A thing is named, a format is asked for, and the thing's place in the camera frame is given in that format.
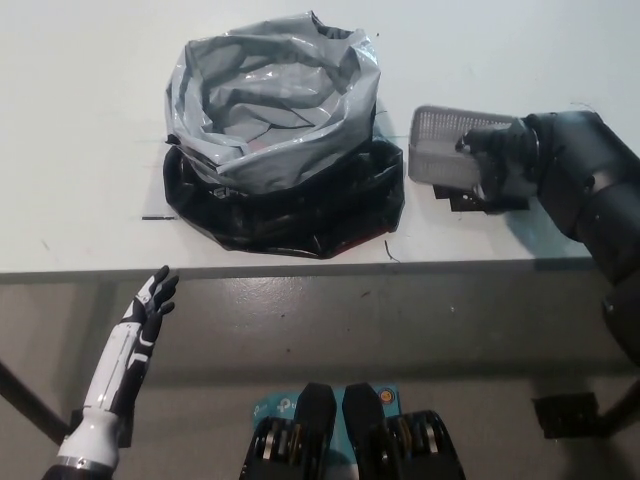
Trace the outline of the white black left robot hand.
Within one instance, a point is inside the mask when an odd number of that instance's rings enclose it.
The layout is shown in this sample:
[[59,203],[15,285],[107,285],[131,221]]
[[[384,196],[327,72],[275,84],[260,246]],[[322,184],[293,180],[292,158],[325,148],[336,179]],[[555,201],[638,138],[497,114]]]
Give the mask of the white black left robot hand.
[[86,408],[120,417],[134,409],[164,316],[175,308],[172,297],[178,282],[179,277],[163,266],[133,297],[103,349],[84,400]]

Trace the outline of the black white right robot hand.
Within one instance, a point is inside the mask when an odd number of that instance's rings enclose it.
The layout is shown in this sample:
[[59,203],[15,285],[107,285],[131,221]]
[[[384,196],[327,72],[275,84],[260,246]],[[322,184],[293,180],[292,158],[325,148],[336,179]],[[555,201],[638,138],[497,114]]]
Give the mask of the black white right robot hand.
[[479,179],[472,191],[480,199],[496,202],[503,197],[534,196],[539,142],[524,118],[515,118],[508,125],[472,128],[457,140],[455,149],[475,160]]

